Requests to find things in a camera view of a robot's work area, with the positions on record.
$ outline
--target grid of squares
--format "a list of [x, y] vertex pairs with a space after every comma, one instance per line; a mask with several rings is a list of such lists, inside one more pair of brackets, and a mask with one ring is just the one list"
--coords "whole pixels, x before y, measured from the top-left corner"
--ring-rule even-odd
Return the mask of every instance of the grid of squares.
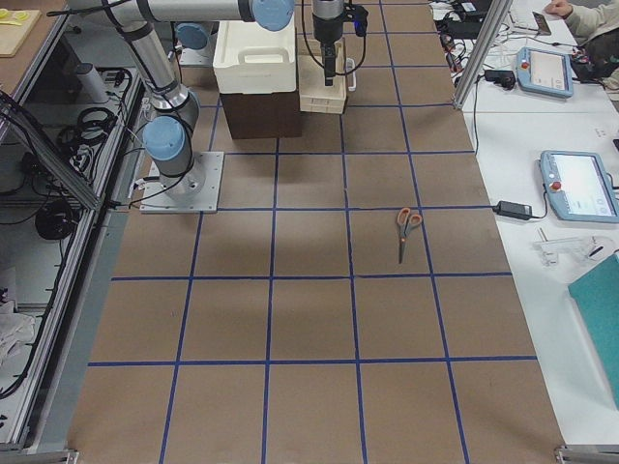
[[[343, 116], [304, 115], [302, 137], [232, 140], [189, 73], [194, 145], [226, 152], [221, 210], [130, 213], [70, 440], [86, 462], [115, 462], [93, 437], [117, 438], [118, 405], [97, 405], [141, 382], [157, 388], [152, 404], [125, 389], [124, 429], [149, 421], [123, 441], [135, 462], [553, 462], [560, 434], [427, 4], [367, 7], [366, 84]], [[399, 265], [402, 206], [425, 221]]]

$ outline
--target wooden board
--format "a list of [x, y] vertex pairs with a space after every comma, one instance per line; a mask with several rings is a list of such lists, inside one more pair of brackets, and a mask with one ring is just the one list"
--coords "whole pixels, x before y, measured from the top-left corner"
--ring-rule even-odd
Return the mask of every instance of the wooden board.
[[[28, 34], [34, 27], [35, 23], [41, 16], [40, 10], [24, 10], [30, 16], [23, 22], [21, 26], [11, 26], [0, 24], [0, 57], [8, 58], [15, 56], [17, 50], [26, 40]], [[3, 18], [4, 20], [13, 20], [11, 14]]]

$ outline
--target scissors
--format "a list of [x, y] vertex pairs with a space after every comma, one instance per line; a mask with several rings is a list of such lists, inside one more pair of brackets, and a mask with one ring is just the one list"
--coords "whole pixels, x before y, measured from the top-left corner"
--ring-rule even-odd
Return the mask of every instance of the scissors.
[[421, 215], [413, 214], [410, 208], [402, 208], [398, 213], [398, 227], [399, 227], [399, 260], [402, 264], [404, 259], [404, 248], [406, 247], [406, 238], [413, 229], [416, 229], [420, 225], [424, 218]]

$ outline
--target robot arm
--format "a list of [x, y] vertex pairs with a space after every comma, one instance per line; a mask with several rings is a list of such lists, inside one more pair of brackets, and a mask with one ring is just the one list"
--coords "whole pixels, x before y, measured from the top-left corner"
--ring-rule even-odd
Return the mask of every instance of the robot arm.
[[[177, 112], [191, 94], [176, 80], [153, 22], [237, 19], [278, 31], [290, 21], [294, 0], [69, 0], [69, 6], [76, 13], [85, 12], [89, 20], [116, 27], [152, 92], [153, 106], [160, 112]], [[186, 112], [196, 113], [194, 106]], [[194, 117], [188, 114], [185, 121], [191, 127]]]
[[[325, 85], [333, 84], [335, 41], [343, 23], [363, 20], [367, 12], [344, 0], [312, 0], [314, 36], [321, 42]], [[169, 196], [189, 198], [204, 183], [196, 167], [191, 138], [199, 104], [193, 93], [176, 79], [155, 33], [156, 21], [255, 21], [271, 31], [283, 29], [294, 12], [294, 0], [68, 0], [65, 14], [87, 15], [89, 20], [114, 26], [128, 44], [137, 70], [151, 91], [151, 103], [159, 117], [144, 128], [143, 143], [161, 173]]]

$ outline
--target scissor blade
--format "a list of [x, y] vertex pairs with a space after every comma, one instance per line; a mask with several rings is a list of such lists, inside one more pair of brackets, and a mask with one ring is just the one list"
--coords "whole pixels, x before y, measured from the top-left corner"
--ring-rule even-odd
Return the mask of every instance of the scissor blade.
[[399, 241], [399, 254], [398, 254], [398, 262], [400, 264], [402, 264], [402, 261], [404, 260], [404, 247], [406, 247], [406, 241], [400, 240]]

